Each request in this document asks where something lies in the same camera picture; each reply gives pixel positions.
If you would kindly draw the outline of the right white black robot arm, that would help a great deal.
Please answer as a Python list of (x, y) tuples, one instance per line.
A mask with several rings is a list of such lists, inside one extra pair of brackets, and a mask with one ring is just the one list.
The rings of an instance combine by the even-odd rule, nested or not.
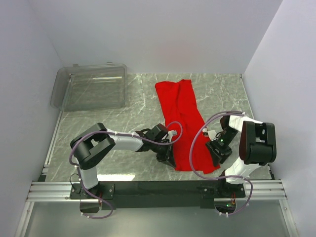
[(221, 132), (203, 128), (204, 136), (210, 141), (206, 147), (210, 151), (214, 166), (223, 164), (232, 154), (230, 143), (240, 133), (239, 155), (236, 161), (221, 176), (226, 178), (213, 182), (205, 188), (213, 198), (244, 197), (243, 179), (254, 170), (274, 162), (277, 156), (275, 125), (260, 122), (247, 116), (226, 115), (220, 119)]

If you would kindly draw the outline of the red t shirt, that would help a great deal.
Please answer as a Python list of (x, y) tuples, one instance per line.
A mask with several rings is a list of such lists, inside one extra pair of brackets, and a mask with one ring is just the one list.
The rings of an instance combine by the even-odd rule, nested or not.
[[(165, 124), (171, 130), (180, 132), (177, 124), (170, 124), (177, 121), (182, 125), (183, 133), (181, 138), (173, 144), (173, 156), (175, 170), (191, 171), (189, 163), (189, 151), (193, 139), (200, 128), (205, 124), (198, 108), (192, 82), (183, 79), (179, 82), (163, 81), (155, 84), (155, 89), (160, 102)], [(211, 154), (206, 147), (209, 138), (200, 134), (195, 142), (192, 161), (194, 169), (203, 173), (212, 173), (219, 169), (212, 161)]]

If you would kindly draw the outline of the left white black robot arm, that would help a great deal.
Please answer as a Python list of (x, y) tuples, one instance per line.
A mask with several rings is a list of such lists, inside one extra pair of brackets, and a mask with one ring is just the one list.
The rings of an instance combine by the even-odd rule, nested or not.
[(78, 170), (82, 194), (87, 198), (102, 197), (96, 166), (110, 151), (152, 151), (158, 162), (175, 167), (172, 138), (181, 135), (160, 123), (135, 132), (116, 132), (97, 123), (71, 141), (69, 163)]

